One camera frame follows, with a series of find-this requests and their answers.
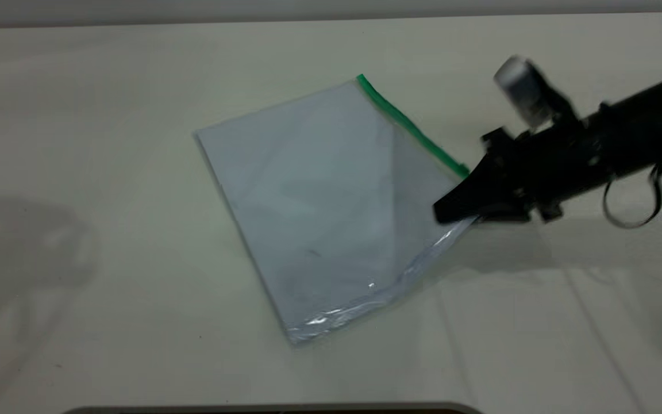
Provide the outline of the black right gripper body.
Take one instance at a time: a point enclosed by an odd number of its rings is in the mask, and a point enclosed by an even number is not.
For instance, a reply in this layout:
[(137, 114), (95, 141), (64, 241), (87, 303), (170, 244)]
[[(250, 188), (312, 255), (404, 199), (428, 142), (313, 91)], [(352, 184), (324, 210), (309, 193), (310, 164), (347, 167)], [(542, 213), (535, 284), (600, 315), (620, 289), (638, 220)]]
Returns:
[(591, 118), (517, 137), (504, 128), (485, 134), (485, 155), (502, 169), (517, 209), (546, 222), (562, 217), (562, 202), (603, 184), (603, 123)]

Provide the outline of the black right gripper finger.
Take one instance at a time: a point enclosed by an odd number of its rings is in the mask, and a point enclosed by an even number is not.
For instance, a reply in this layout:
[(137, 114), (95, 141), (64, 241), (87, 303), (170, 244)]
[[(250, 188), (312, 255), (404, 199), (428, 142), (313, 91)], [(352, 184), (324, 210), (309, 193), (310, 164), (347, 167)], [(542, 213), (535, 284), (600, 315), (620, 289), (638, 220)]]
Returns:
[(466, 179), (433, 204), (433, 214), (437, 223), (450, 224), (478, 217), (480, 210), (516, 208), (512, 186), (493, 156), (487, 154)]
[(523, 209), (485, 209), (477, 212), (482, 223), (529, 223), (531, 214)]

